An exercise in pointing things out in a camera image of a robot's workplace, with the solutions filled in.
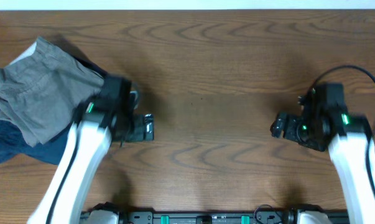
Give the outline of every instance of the blue cloth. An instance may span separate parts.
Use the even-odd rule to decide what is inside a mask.
[[[69,129],[70,127],[65,128],[45,144],[38,143],[31,147],[24,141],[21,131],[16,125],[0,120],[0,163],[12,159],[19,153],[24,153],[42,162],[57,165],[62,159]]]

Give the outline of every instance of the wire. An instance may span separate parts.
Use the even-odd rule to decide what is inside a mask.
[[[254,212],[254,219],[255,219],[259,224],[264,224],[264,223],[261,222],[261,221],[259,221],[259,220],[256,218],[256,213],[259,211],[259,209],[260,209],[261,207],[264,207],[264,206],[270,207],[270,208],[273,210],[273,212],[274,212],[278,217],[280,217],[281,222],[278,222],[278,223],[276,223],[276,224],[282,223],[282,217],[281,217],[281,215],[279,215],[279,214],[276,212],[276,210],[275,210],[271,205],[268,205],[268,204],[262,204],[262,205],[260,205],[259,207],[257,207],[257,208],[255,209],[255,212]]]
[[[351,69],[355,69],[355,70],[359,70],[360,72],[363,72],[365,73],[375,84],[375,77],[367,70],[365,70],[364,68],[361,68],[359,66],[356,66],[356,65],[341,65],[341,66],[338,66],[338,67],[335,67],[335,68],[331,68],[329,69],[328,71],[326,71],[325,73],[321,74],[315,81],[314,83],[311,85],[311,87],[309,88],[308,92],[311,91],[314,86],[322,79],[324,78],[326,75],[332,73],[332,72],[335,72],[337,70],[340,70],[340,69],[344,69],[344,68],[351,68]],[[373,139],[375,139],[375,122],[374,122],[374,125],[373,125]],[[373,174],[371,172],[371,162],[369,160],[369,144],[371,143],[371,139],[368,139],[368,143],[367,143],[367,146],[366,146],[366,169],[367,169],[367,175],[368,175],[368,179],[369,179],[369,183],[371,184],[371,189],[373,190],[373,194],[374,194],[374,198],[375,198],[375,184],[374,184],[374,180],[373,180]]]

